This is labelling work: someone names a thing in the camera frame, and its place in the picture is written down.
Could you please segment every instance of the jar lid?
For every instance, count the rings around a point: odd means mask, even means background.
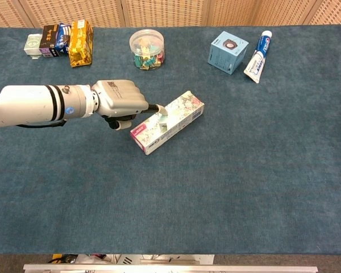
[[[156,30],[139,30],[130,37],[130,48],[134,54],[157,55],[164,48],[164,38]]]

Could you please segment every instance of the box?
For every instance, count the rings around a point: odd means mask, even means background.
[[[69,61],[71,67],[92,63],[93,29],[87,20],[72,23],[69,42]]]
[[[58,57],[59,53],[55,50],[58,24],[51,24],[43,27],[39,50],[44,57]]]
[[[203,113],[205,104],[187,91],[165,108],[167,116],[152,115],[130,131],[131,137],[149,155]]]
[[[212,43],[208,63],[232,74],[245,56],[249,43],[223,31]]]
[[[41,41],[41,34],[29,34],[24,46],[24,51],[33,59],[38,59],[41,56],[39,45]]]

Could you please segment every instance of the toothpaste box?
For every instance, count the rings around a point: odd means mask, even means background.
[[[232,74],[245,56],[249,43],[223,31],[212,43],[208,63]]]
[[[152,115],[130,131],[131,137],[149,155],[203,113],[205,104],[187,91],[165,108],[167,116]]]

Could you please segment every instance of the small white box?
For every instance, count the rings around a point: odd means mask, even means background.
[[[167,116],[159,113],[130,131],[131,137],[149,155],[203,113],[205,104],[187,91],[165,108]]]
[[[41,52],[39,50],[41,40],[41,34],[29,34],[28,39],[24,46],[24,51],[27,55],[32,57],[41,56]]]

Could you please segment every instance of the black box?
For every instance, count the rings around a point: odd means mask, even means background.
[[[39,45],[39,50],[44,57],[58,57],[59,53],[55,50],[57,39],[58,24],[51,24],[43,27],[43,34]]]

